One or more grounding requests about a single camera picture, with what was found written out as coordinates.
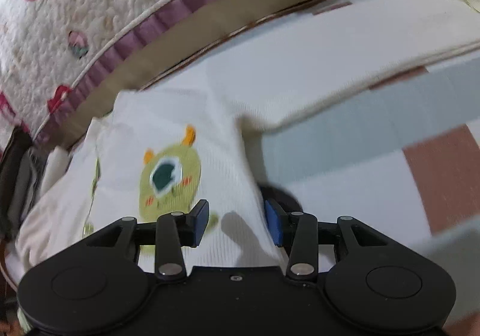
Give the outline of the dark brown knit sweater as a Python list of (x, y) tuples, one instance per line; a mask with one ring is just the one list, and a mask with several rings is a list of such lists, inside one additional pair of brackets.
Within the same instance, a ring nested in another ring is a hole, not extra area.
[(20, 163), (24, 154), (32, 146), (32, 139), (22, 126), (16, 126), (1, 156), (0, 207), (1, 207), (1, 238), (11, 236), (11, 223), (8, 210), (11, 205)]

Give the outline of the grey folded garment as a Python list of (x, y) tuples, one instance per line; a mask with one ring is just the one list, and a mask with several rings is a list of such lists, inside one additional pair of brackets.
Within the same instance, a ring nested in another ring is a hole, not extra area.
[(7, 212), (13, 230), (20, 228), (35, 203), (46, 163), (46, 156), (34, 147), (30, 147), (21, 159), (16, 185)]

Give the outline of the white folded garment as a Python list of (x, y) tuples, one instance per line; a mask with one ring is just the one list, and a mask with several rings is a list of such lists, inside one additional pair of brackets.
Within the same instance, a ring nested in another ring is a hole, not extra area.
[(43, 196), (66, 173), (70, 165), (70, 154), (61, 147), (56, 147), (49, 153), (44, 169), (39, 196)]

